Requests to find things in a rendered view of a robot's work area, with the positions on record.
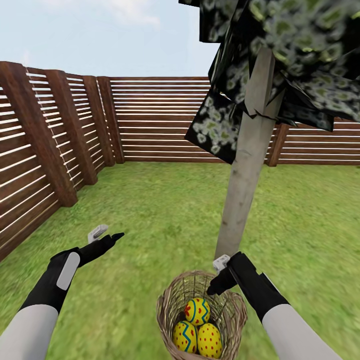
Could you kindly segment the easter egg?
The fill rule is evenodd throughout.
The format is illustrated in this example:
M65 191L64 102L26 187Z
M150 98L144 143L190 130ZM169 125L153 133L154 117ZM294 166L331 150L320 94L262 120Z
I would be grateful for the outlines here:
M197 352L199 329L186 319L179 321L173 331L172 341L179 351L195 354Z
M223 339L213 323L205 323L199 330L197 344L201 356L220 359L223 351Z
M185 305L185 320L200 329L204 324L209 323L210 307L208 302L200 297L191 298Z

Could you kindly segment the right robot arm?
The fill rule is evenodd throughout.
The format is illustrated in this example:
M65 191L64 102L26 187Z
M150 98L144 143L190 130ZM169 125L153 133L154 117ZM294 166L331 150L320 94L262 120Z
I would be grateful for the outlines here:
M343 360L307 324L279 290L241 251L224 254L213 262L218 276L211 280L207 294L221 295L238 285L254 308L279 360Z

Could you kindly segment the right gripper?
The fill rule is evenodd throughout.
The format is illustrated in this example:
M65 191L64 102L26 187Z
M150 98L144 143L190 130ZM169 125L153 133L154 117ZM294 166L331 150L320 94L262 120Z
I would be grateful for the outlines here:
M225 269L227 266L225 266ZM208 287L207 294L209 296L214 295L217 293L217 295L221 295L224 291L227 289L231 289L232 287L236 286L237 284L231 284L225 277L225 269L222 270L222 272L215 277L213 280L211 280L210 286Z

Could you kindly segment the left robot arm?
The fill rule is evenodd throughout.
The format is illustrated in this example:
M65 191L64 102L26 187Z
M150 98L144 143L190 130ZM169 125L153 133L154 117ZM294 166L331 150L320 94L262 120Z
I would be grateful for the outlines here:
M99 225L88 245L54 255L18 313L0 336L0 360L45 360L54 328L77 268L104 255L125 233L109 234Z

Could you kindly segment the wicker basket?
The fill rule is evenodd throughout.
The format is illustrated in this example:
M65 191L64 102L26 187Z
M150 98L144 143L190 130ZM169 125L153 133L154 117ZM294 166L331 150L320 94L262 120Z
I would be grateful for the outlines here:
M248 320L248 311L241 293L227 289L221 295L207 294L211 280L217 276L202 270L181 273L174 277L163 295L158 296L155 309L156 320L163 341L173 360L235 360L237 358L242 330ZM194 279L185 284L185 277L194 277ZM222 338L220 359L201 356L199 350L196 353L180 351L173 342L174 329L180 318L185 316L185 305L197 295L208 302L209 323L213 323L220 332ZM240 301L241 310L236 300Z

